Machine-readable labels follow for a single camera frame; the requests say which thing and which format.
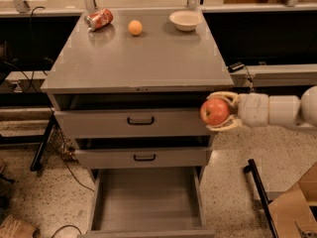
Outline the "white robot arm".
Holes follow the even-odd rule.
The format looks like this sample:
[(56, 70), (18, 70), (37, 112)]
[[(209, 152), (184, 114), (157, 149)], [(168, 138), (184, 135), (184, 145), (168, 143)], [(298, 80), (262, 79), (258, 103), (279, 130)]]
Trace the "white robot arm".
[(215, 132), (241, 126), (278, 126), (313, 133), (317, 128), (317, 87), (308, 88), (301, 97), (264, 93), (211, 93), (200, 108), (206, 127)]

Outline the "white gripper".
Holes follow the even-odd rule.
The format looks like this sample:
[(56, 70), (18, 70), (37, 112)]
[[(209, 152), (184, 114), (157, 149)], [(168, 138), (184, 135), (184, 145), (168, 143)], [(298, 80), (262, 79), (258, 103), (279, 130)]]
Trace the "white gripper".
[(242, 125), (249, 127), (262, 127), (268, 124), (268, 96), (259, 93), (238, 94), (231, 91), (217, 91), (209, 94), (207, 100), (213, 104), (227, 107), (236, 107), (238, 116), (230, 115), (222, 124), (217, 126), (207, 125), (206, 128), (213, 132), (223, 132), (235, 129)]

